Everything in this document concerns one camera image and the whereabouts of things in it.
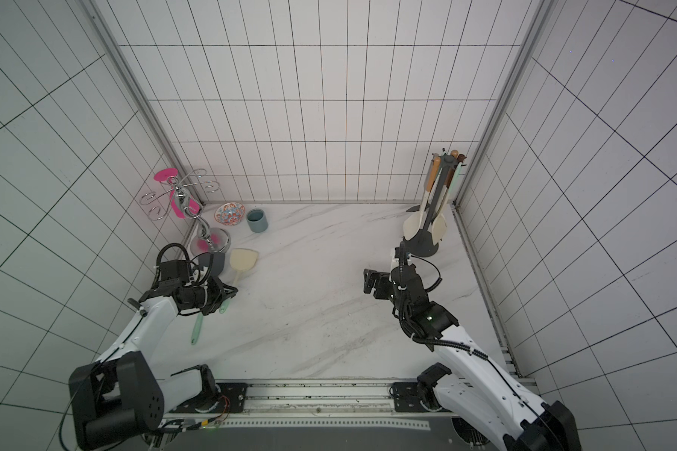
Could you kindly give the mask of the cream slotted turner green handle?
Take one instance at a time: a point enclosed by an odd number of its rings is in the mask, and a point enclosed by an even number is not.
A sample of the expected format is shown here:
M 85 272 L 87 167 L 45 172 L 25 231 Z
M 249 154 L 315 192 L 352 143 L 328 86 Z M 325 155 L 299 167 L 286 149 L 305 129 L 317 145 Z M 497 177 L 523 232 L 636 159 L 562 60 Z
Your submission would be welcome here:
M 453 179 L 455 178 L 455 173 L 461 170 L 461 167 L 463 166 L 465 159 L 466 156 L 464 154 L 459 154 L 457 156 L 457 163 L 449 171 L 447 180 L 445 182 L 444 195 L 441 199 L 439 210 L 436 214 L 436 218 L 434 218 L 434 221 L 432 222 L 431 233 L 434 245 L 439 244 L 439 242 L 443 239 L 448 229 L 447 220 L 443 212 L 449 202 L 449 195 L 451 194 L 451 190 L 455 186 L 455 182 L 453 181 Z

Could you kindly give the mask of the cream spatula green handle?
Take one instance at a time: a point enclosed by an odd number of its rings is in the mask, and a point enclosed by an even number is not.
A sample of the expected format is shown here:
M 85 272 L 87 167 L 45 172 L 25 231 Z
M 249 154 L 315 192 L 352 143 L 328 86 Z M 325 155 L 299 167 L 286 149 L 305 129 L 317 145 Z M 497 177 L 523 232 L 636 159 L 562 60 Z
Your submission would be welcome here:
M 233 269 L 233 280 L 231 283 L 226 285 L 231 285 L 238 289 L 238 283 L 241 277 L 245 272 L 253 269 L 258 261 L 259 252 L 253 249 L 247 248 L 235 248 L 231 251 L 229 255 L 229 266 Z M 229 300 L 225 301 L 224 304 L 219 308 L 219 313 L 223 314 L 228 310 Z

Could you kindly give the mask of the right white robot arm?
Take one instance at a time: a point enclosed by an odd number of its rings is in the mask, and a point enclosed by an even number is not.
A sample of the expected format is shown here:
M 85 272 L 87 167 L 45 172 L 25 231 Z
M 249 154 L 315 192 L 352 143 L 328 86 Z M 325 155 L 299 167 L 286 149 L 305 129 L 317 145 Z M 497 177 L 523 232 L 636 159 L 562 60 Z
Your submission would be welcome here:
M 447 308 L 433 301 L 416 267 L 396 260 L 389 272 L 363 272 L 364 291 L 389 300 L 414 343 L 437 358 L 417 378 L 428 412 L 450 411 L 499 450 L 579 450 L 577 422 L 560 401 L 547 403 L 501 368 Z

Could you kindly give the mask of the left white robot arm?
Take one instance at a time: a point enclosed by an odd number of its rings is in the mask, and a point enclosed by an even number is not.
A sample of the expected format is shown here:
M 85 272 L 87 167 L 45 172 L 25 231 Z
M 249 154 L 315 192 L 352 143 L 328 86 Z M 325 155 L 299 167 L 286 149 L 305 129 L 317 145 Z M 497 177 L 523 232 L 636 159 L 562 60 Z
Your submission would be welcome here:
M 129 301 L 135 315 L 116 341 L 71 374 L 70 409 L 81 450 L 112 450 L 133 437 L 163 449 L 178 434 L 214 426 L 243 409 L 244 391 L 220 385 L 205 364 L 161 380 L 153 374 L 150 359 L 175 319 L 202 321 L 238 292 L 219 278 L 224 253 L 190 257 L 183 245 L 175 247 L 178 259 L 159 252 L 152 283 Z

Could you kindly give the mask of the grey spatula green handle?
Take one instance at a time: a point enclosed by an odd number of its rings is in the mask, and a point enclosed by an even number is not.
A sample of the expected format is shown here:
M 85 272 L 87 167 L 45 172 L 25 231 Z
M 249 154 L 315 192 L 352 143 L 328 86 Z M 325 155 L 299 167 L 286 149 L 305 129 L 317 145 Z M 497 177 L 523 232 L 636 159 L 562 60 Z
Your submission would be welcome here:
M 196 256 L 195 261 L 197 261 L 197 266 L 199 267 L 199 270 L 201 272 L 209 272 L 213 276 L 219 276 L 224 269 L 225 257 L 226 254 L 223 252 L 218 253 L 207 252 Z M 197 314 L 197 318 L 191 336 L 192 346 L 197 345 L 197 342 L 199 342 L 199 335 L 203 323 L 203 318 L 204 316 L 201 313 Z

